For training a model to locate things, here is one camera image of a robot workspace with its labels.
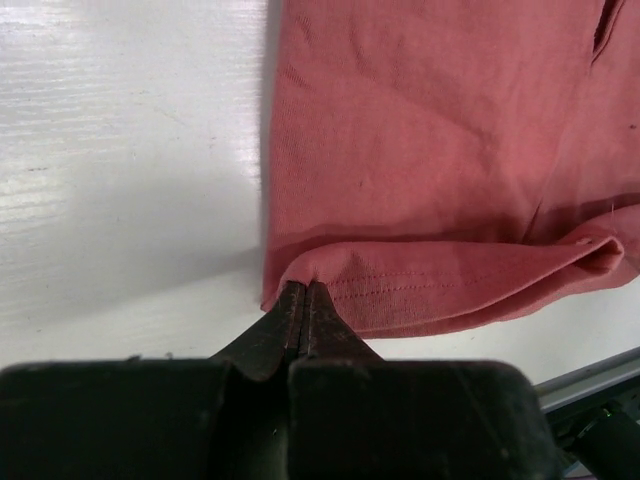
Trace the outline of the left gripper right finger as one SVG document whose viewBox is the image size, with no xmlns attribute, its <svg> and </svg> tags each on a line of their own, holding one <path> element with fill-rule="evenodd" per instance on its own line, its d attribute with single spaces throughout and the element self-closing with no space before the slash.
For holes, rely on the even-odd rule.
<svg viewBox="0 0 640 480">
<path fill-rule="evenodd" d="M 312 282 L 306 290 L 298 357 L 335 361 L 381 361 L 340 317 L 328 287 Z"/>
</svg>

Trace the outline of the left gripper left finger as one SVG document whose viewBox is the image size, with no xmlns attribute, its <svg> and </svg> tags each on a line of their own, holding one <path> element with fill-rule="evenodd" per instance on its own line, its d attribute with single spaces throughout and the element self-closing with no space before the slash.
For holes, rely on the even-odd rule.
<svg viewBox="0 0 640 480">
<path fill-rule="evenodd" d="M 288 282 L 272 308 L 211 360 L 229 362 L 251 381 L 268 381 L 298 356 L 302 317 L 303 285 Z"/>
</svg>

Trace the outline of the dusty red t shirt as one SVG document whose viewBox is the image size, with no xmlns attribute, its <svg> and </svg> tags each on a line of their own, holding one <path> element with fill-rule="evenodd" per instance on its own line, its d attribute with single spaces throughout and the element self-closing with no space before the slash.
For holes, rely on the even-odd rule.
<svg viewBox="0 0 640 480">
<path fill-rule="evenodd" d="M 264 308 L 413 337 L 639 274 L 635 1 L 287 1 L 270 126 Z"/>
</svg>

